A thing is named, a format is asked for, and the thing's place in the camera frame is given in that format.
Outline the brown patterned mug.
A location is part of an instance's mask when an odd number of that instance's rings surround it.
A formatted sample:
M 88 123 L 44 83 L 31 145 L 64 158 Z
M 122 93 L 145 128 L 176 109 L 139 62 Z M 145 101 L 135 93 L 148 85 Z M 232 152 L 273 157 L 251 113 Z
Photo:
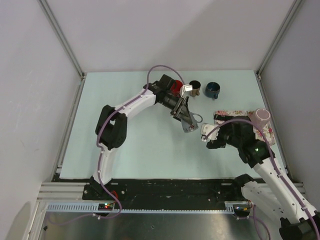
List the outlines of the brown patterned mug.
M 191 97 L 196 97 L 200 95 L 200 88 L 201 83 L 197 80 L 192 80 L 189 82 L 189 84 L 192 86 L 192 91 L 189 93 Z

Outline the red mug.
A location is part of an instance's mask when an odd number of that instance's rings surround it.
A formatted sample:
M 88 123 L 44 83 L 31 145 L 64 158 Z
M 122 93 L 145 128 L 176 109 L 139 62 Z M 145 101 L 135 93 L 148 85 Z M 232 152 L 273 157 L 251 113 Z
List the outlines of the red mug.
M 179 97 L 182 86 L 183 86 L 183 83 L 180 80 L 175 80 L 170 88 L 170 91 L 174 96 Z

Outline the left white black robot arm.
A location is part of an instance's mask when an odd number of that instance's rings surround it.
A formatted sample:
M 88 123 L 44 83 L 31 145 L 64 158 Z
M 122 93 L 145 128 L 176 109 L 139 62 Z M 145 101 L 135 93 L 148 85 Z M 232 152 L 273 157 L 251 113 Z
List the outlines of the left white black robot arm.
M 143 86 L 141 92 L 126 102 L 112 107 L 105 105 L 100 113 L 95 129 L 96 146 L 99 148 L 97 170 L 90 178 L 93 193 L 99 199 L 107 199 L 111 194 L 108 185 L 112 179 L 112 168 L 117 150 L 127 138 L 128 122 L 143 110 L 161 104 L 170 109 L 170 115 L 181 122 L 185 133 L 199 128 L 194 114 L 189 110 L 189 97 L 184 93 L 173 93 L 176 81 L 164 74 L 153 83 Z

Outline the grey mug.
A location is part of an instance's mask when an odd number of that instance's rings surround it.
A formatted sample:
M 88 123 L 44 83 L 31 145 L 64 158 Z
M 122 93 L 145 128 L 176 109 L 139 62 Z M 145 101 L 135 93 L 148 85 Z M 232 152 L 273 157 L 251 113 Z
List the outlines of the grey mug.
M 203 122 L 203 117 L 198 113 L 190 113 L 190 122 L 185 121 L 184 119 L 181 120 L 181 126 L 184 133 L 191 133 L 199 128 L 198 124 Z

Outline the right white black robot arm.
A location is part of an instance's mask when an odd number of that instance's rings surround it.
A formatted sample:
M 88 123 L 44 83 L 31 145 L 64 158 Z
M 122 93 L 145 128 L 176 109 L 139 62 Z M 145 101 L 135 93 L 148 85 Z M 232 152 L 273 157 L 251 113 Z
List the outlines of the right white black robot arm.
M 258 127 L 248 116 L 223 116 L 221 124 L 204 123 L 201 140 L 208 149 L 229 145 L 237 149 L 240 159 L 267 184 L 270 193 L 261 189 L 248 174 L 236 177 L 232 197 L 253 202 L 265 215 L 280 225 L 284 240 L 318 240 L 320 212 L 297 189 L 276 159 L 266 138 L 256 137 Z

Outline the blue mug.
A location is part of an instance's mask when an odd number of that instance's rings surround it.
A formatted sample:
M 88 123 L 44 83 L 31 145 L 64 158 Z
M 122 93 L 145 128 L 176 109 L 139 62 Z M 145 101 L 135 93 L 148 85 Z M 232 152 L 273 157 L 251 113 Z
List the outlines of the blue mug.
M 219 97 L 220 90 L 221 87 L 217 82 L 209 82 L 205 87 L 204 94 L 208 98 L 217 100 Z

